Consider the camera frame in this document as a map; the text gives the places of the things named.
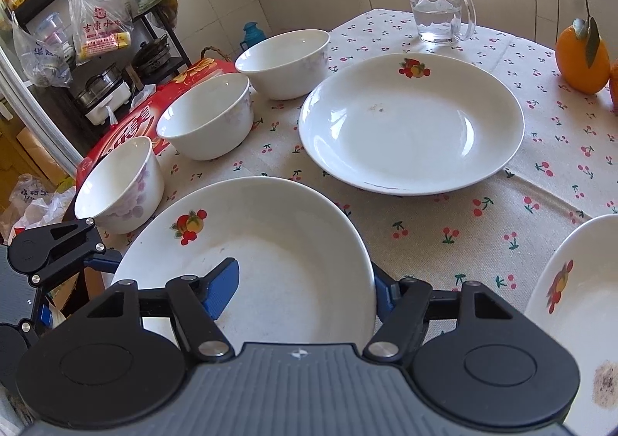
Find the large white fruit-pattern plate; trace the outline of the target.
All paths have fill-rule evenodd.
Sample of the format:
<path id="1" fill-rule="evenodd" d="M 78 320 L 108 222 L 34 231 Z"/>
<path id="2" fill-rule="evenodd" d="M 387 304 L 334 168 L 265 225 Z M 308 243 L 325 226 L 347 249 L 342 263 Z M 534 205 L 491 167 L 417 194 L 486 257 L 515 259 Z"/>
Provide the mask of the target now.
<path id="1" fill-rule="evenodd" d="M 204 276 L 227 257 L 240 279 L 216 323 L 234 349 L 363 347 L 372 337 L 376 291 L 362 237 L 327 197 L 287 179 L 229 179 L 181 198 L 141 231 L 114 278 L 158 288 Z"/>

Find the white fruit plate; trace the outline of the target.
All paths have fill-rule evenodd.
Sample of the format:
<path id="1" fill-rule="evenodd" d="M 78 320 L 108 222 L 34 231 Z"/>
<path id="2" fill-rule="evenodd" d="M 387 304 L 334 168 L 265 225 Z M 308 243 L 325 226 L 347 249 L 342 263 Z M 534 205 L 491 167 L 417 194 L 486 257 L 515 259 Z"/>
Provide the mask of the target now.
<path id="1" fill-rule="evenodd" d="M 306 98 L 299 134 L 327 174 L 397 196 L 452 192 L 502 170 L 525 120 L 511 90 L 437 54 L 385 54 L 348 65 Z"/>

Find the near white bowl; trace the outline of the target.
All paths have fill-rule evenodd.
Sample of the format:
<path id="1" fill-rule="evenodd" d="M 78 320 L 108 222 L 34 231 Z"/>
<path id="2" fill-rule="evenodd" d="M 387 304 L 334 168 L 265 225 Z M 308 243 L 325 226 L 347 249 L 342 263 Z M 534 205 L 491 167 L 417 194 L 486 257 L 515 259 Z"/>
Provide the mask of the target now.
<path id="1" fill-rule="evenodd" d="M 75 217 L 93 219 L 110 234 L 137 230 L 158 208 L 165 179 L 152 141 L 131 139 L 104 157 L 88 174 L 75 199 Z"/>

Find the white bowl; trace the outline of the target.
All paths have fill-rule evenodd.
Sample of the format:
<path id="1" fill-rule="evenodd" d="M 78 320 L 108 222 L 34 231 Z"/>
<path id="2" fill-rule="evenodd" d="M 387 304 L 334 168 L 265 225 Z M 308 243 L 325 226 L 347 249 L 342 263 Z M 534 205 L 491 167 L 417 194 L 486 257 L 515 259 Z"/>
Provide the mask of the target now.
<path id="1" fill-rule="evenodd" d="M 329 43 L 330 34 L 324 30 L 290 31 L 252 46 L 234 67 L 270 100 L 300 98 L 329 76 Z"/>
<path id="2" fill-rule="evenodd" d="M 88 174 L 75 199 L 75 217 L 93 219 L 110 234 L 137 230 L 158 208 L 165 179 L 152 141 L 131 139 L 104 157 Z"/>
<path id="3" fill-rule="evenodd" d="M 249 79 L 222 74 L 193 86 L 160 116 L 156 133 L 194 161 L 220 158 L 253 127 Z"/>

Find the red gift box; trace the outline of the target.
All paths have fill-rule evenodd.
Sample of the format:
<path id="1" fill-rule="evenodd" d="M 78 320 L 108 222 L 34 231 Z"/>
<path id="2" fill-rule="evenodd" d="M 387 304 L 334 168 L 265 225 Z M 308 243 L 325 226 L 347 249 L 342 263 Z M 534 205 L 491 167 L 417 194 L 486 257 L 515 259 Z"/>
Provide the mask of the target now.
<path id="1" fill-rule="evenodd" d="M 220 74 L 235 73 L 231 61 L 214 58 L 202 58 L 191 68 L 174 77 L 169 82 L 158 85 L 155 92 L 121 121 L 113 125 L 107 133 L 78 165 L 76 171 L 76 189 L 80 189 L 88 174 L 97 163 L 119 145 L 137 138 L 147 136 L 153 143 L 154 153 L 159 155 L 169 143 L 156 134 L 156 125 L 162 113 L 181 95 L 197 84 Z"/>

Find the right white plate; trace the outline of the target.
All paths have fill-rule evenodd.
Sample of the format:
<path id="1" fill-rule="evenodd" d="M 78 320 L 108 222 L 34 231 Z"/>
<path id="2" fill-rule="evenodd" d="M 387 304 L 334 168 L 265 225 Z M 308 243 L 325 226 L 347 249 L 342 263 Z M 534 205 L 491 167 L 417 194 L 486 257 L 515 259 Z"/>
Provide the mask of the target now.
<path id="1" fill-rule="evenodd" d="M 578 393 L 565 418 L 576 435 L 617 432 L 617 216 L 573 231 L 543 269 L 525 315 L 577 362 Z"/>

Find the middle white bowl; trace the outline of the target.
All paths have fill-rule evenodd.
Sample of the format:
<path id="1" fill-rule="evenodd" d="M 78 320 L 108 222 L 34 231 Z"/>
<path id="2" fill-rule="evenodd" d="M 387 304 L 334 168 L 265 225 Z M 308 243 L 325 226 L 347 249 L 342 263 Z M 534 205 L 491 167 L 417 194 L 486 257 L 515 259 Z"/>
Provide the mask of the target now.
<path id="1" fill-rule="evenodd" d="M 253 127 L 249 79 L 222 74 L 193 86 L 160 116 L 156 133 L 194 161 L 220 158 Z"/>

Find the black storage rack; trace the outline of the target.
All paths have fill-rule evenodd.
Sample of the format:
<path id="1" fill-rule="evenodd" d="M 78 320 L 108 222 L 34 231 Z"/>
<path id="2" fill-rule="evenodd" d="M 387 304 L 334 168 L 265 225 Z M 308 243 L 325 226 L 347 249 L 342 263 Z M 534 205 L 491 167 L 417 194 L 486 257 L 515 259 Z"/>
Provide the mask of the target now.
<path id="1" fill-rule="evenodd" d="M 34 33 L 41 22 L 56 12 L 63 23 L 71 25 L 68 0 L 25 0 L 16 10 L 16 18 L 20 26 L 29 33 Z M 100 74 L 109 66 L 114 65 L 123 71 L 133 61 L 140 46 L 156 39 L 156 33 L 145 14 L 133 18 L 132 41 L 129 48 L 96 56 L 84 63 L 76 65 L 70 62 L 72 83 L 67 87 L 49 87 L 42 89 L 34 86 L 31 93 L 46 115 L 71 143 L 79 154 L 90 151 L 104 135 L 109 127 L 92 124 L 86 117 L 87 111 L 78 94 L 90 78 Z"/>

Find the plastic bag with red print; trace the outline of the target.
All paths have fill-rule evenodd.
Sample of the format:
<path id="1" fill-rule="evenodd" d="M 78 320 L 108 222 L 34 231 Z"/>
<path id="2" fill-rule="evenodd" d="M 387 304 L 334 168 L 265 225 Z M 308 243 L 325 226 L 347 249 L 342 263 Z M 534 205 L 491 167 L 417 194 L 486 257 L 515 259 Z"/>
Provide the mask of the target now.
<path id="1" fill-rule="evenodd" d="M 126 0 L 68 0 L 68 8 L 76 65 L 131 46 Z"/>

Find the far white bowl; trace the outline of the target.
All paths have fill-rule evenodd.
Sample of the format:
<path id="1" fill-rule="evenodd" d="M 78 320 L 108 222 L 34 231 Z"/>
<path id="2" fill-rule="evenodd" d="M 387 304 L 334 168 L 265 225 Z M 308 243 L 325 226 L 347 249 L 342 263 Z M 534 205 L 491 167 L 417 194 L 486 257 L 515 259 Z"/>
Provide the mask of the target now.
<path id="1" fill-rule="evenodd" d="M 330 34 L 324 30 L 290 31 L 252 46 L 234 67 L 270 100 L 300 98 L 329 76 L 329 43 Z"/>

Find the blue thermos bottle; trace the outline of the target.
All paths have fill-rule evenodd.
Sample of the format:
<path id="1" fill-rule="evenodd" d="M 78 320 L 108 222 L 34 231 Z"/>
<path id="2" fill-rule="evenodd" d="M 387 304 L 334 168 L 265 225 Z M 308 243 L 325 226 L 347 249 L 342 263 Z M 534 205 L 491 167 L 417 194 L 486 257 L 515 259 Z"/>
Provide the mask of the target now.
<path id="1" fill-rule="evenodd" d="M 264 31 L 258 27 L 256 21 L 246 22 L 243 32 L 244 38 L 240 43 L 242 51 L 246 51 L 266 39 Z"/>

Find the orange with leaf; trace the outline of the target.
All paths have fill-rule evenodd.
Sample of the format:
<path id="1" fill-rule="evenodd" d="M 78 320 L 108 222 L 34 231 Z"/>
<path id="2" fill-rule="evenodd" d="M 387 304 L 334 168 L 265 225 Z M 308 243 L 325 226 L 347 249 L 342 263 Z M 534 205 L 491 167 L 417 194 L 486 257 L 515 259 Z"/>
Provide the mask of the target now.
<path id="1" fill-rule="evenodd" d="M 555 60 L 562 78 L 574 90 L 596 95 L 610 80 L 611 59 L 596 19 L 586 3 L 586 18 L 575 18 L 557 37 Z"/>

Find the glass mug with water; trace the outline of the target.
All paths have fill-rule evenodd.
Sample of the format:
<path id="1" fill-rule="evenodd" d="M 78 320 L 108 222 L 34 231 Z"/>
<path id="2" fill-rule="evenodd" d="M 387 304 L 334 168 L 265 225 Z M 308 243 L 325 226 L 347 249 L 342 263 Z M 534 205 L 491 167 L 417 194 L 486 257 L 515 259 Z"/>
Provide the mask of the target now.
<path id="1" fill-rule="evenodd" d="M 470 40 L 477 24 L 472 0 L 409 0 L 421 40 L 457 43 Z"/>

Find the bumpy orange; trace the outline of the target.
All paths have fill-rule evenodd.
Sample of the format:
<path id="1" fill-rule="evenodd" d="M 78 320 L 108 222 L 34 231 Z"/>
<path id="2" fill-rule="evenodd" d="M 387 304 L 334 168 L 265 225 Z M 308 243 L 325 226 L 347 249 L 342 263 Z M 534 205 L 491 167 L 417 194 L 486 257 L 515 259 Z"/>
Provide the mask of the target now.
<path id="1" fill-rule="evenodd" d="M 610 94 L 614 106 L 614 111 L 618 111 L 618 65 L 613 65 L 610 74 Z"/>

